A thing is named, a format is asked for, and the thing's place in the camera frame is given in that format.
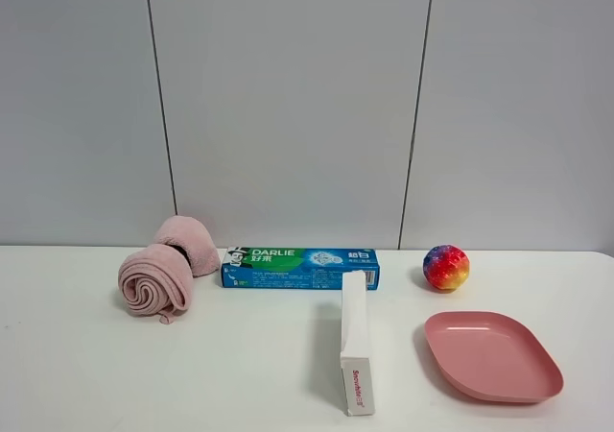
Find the blue Darlie toothpaste box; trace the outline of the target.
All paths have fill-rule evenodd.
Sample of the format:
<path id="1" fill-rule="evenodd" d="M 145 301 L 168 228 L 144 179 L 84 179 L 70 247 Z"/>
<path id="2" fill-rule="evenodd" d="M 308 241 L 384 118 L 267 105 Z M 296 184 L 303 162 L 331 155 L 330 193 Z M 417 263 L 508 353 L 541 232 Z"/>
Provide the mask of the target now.
<path id="1" fill-rule="evenodd" d="M 340 290 L 345 273 L 362 271 L 366 288 L 379 285 L 380 265 L 370 249 L 231 247 L 222 262 L 225 288 Z"/>

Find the rainbow coloured ball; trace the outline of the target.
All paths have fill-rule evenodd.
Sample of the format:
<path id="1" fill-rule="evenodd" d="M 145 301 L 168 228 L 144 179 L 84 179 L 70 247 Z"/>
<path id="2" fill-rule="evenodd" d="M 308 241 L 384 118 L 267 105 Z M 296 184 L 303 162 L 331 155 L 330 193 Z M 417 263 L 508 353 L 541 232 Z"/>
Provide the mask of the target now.
<path id="1" fill-rule="evenodd" d="M 468 279 L 470 261 L 466 253 L 453 245 L 431 248 L 423 259 L 426 281 L 442 292 L 453 292 Z"/>

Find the pink rolled towel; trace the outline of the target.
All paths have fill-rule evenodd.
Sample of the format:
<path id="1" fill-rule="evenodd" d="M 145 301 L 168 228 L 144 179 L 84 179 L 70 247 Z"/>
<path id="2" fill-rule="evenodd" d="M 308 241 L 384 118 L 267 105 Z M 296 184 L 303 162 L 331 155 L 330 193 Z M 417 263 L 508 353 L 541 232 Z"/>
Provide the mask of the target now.
<path id="1" fill-rule="evenodd" d="M 136 317 L 171 324 L 191 306 L 194 279 L 217 272 L 221 260 L 203 223 L 187 216 L 167 219 L 153 243 L 129 255 L 118 271 L 118 289 Z"/>

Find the white Snowhite box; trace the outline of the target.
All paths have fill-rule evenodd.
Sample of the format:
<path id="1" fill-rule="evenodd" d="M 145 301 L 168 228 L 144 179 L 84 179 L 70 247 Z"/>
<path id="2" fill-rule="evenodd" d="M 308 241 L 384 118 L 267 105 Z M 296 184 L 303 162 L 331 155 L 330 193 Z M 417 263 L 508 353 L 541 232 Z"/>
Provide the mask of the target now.
<path id="1" fill-rule="evenodd" d="M 340 365 L 349 416 L 375 414 L 366 292 L 365 271 L 342 275 Z"/>

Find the pink plastic plate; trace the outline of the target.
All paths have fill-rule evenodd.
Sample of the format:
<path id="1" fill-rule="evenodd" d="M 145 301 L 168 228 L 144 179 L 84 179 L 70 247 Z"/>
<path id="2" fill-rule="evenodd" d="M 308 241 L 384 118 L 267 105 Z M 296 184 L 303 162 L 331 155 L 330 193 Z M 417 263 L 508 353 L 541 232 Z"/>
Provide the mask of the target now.
<path id="1" fill-rule="evenodd" d="M 478 400 L 534 404 L 557 396 L 563 375 L 533 333 L 503 314 L 447 311 L 424 334 L 446 380 Z"/>

